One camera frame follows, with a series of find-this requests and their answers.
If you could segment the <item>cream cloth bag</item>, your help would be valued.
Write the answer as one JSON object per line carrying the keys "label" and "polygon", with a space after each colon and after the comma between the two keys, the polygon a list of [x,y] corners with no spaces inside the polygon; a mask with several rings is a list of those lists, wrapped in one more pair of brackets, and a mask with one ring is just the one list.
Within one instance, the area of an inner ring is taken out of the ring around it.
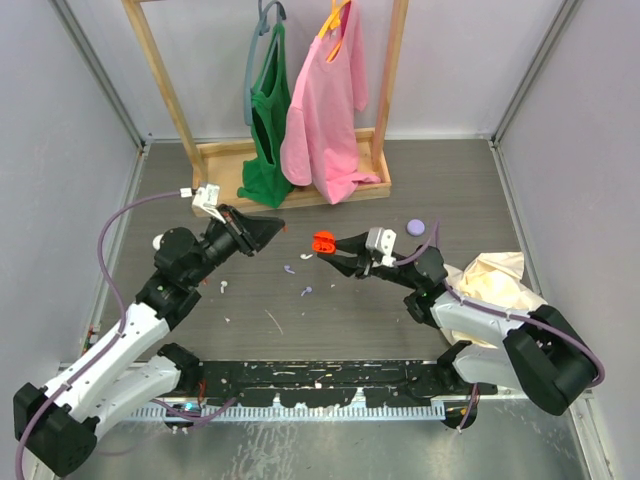
{"label": "cream cloth bag", "polygon": [[445,268],[449,285],[474,301],[527,311],[546,304],[522,283],[525,273],[522,252],[481,253],[464,270],[448,264]]}

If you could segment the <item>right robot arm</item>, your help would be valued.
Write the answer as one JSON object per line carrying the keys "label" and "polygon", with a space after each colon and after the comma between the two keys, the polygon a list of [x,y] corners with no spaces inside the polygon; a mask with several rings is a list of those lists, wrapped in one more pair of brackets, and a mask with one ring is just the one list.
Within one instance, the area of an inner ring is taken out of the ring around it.
{"label": "right robot arm", "polygon": [[474,300],[449,284],[437,247],[425,242],[405,256],[395,242],[395,232],[382,227],[344,239],[320,231],[312,249],[346,277],[376,277],[410,289],[404,304],[417,323],[479,340],[459,341],[446,352],[438,379],[447,392],[479,383],[517,389],[559,416],[604,381],[602,362],[555,307],[526,311]]}

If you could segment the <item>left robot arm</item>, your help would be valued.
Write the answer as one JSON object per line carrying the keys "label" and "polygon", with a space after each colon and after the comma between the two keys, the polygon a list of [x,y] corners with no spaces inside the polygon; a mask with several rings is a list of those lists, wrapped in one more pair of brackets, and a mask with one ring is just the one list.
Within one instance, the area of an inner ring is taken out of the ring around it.
{"label": "left robot arm", "polygon": [[222,205],[206,231],[196,236],[174,227],[154,242],[153,275],[118,322],[94,347],[44,386],[24,384],[14,395],[16,478],[23,459],[33,454],[55,475],[75,472],[98,442],[137,408],[173,391],[194,393],[200,384],[199,360],[176,344],[134,372],[141,353],[173,331],[194,309],[198,287],[232,255],[253,256],[284,228],[277,217],[244,215]]}

